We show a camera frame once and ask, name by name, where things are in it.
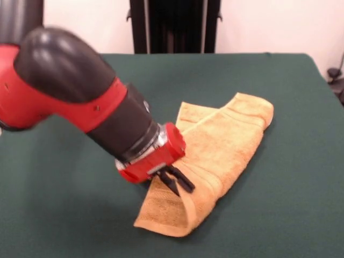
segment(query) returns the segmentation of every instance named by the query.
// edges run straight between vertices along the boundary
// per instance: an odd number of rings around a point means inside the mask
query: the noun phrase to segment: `towel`
[[[187,193],[177,185],[179,197],[153,178],[134,227],[170,237],[190,234],[244,171],[273,113],[270,102],[243,93],[219,109],[183,102],[176,126],[187,148],[174,166],[196,188]]]

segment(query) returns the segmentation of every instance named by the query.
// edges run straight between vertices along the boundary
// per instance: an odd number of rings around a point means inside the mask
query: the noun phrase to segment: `black stand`
[[[221,0],[130,0],[135,54],[214,53]]]

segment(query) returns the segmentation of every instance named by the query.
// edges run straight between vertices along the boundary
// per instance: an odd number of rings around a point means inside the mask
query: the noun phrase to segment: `yellow towel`
[[[242,93],[220,109],[183,102],[176,126],[187,148],[174,166],[196,188],[190,194],[177,185],[178,197],[154,178],[134,226],[171,237],[191,233],[245,169],[273,113],[270,102]]]

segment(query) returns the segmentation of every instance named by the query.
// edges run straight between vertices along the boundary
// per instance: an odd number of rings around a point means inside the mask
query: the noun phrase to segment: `table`
[[[0,137],[0,257],[344,257],[344,111],[307,55],[104,55],[175,121],[181,101],[266,98],[275,118],[246,172],[191,235],[134,228],[146,188],[62,118]]]

